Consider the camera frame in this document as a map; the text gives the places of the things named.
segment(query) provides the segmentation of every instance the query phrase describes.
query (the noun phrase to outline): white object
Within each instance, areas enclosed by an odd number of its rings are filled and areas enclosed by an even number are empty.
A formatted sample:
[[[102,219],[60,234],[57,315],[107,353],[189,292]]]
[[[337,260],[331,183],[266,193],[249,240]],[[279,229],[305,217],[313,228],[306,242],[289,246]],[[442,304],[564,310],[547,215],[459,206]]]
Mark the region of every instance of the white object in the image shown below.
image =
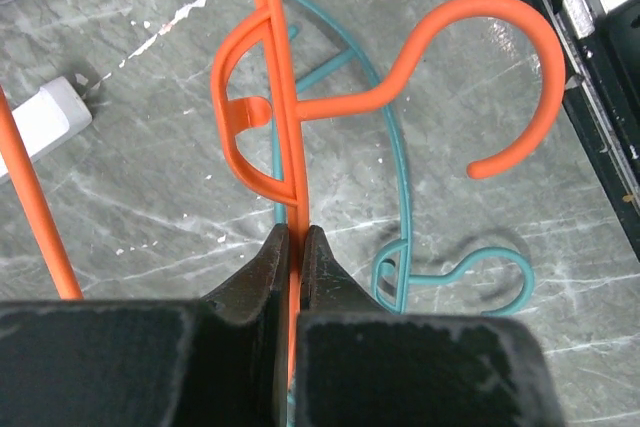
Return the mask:
[[[51,152],[91,123],[91,113],[64,77],[40,87],[40,91],[13,111],[31,162]],[[0,184],[9,172],[0,156]]]

